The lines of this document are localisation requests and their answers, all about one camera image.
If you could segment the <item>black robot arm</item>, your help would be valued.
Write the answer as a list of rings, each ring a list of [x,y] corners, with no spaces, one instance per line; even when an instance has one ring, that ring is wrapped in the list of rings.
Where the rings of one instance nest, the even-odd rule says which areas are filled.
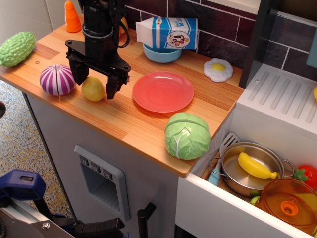
[[[82,33],[85,40],[66,40],[66,57],[75,82],[81,85],[94,70],[108,77],[106,95],[113,99],[122,85],[129,82],[130,65],[119,55],[118,49],[126,47],[119,43],[120,30],[127,28],[122,23],[126,6],[121,0],[79,1],[84,22]]]

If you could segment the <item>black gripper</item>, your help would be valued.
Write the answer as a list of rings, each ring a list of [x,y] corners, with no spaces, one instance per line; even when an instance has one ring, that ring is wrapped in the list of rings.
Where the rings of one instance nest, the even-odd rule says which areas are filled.
[[[108,76],[106,84],[107,99],[113,99],[123,84],[129,81],[130,65],[118,53],[114,40],[85,38],[85,41],[66,40],[66,57],[77,85],[81,85],[92,69]]]

